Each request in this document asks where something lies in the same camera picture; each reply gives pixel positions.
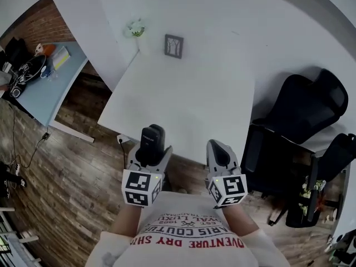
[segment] brick wall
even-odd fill
[[[5,49],[12,37],[23,38],[32,53],[39,43],[75,41],[53,0],[39,0],[29,8],[0,37],[0,46]],[[82,72],[98,76],[89,62]]]

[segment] wooden floor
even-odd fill
[[[29,169],[22,170],[28,187],[11,188],[11,198],[2,200],[3,206],[16,208],[10,215],[19,232],[39,236],[29,248],[42,258],[43,266],[84,266],[100,232],[109,228],[123,203],[120,189],[123,154],[117,133],[97,125],[95,120],[100,106],[106,103],[105,98],[91,90],[92,80],[80,79],[74,87],[86,84],[89,88],[82,102],[92,108],[89,112],[92,116],[84,117],[86,109],[81,111],[78,103],[71,103],[77,96],[72,92],[57,118],[73,126],[85,122],[83,131],[94,137],[95,142],[91,144],[50,127],[50,138],[39,147]],[[13,111],[2,99],[0,114],[0,159],[10,162]],[[29,163],[37,141],[45,132],[46,128],[15,108],[14,140],[22,165]],[[124,146],[128,151],[132,144]],[[206,171],[202,165],[174,156],[168,172],[174,189],[184,187],[192,194],[206,193],[203,183]],[[322,220],[330,211],[323,212],[313,228],[292,229],[284,225],[284,220],[274,227],[266,224],[272,205],[258,193],[249,195],[243,206],[273,238],[292,266],[307,266],[312,260],[312,266],[328,266],[323,250],[332,225],[323,224]]]

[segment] framed picture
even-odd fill
[[[166,34],[165,36],[165,55],[182,58],[183,38]]]

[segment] light blue desk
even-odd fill
[[[56,54],[62,46],[65,46],[70,54],[70,58],[56,71],[58,77],[52,80],[38,78],[30,82],[23,94],[17,98],[17,101],[42,125],[50,125],[81,139],[93,142],[93,138],[55,121],[63,100],[87,63],[88,58],[77,42],[58,42],[53,44],[56,45],[56,50],[52,55]]]

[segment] white t-shirt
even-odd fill
[[[103,231],[86,267],[289,266],[262,230],[238,237],[214,206],[211,197],[161,192],[137,236]]]

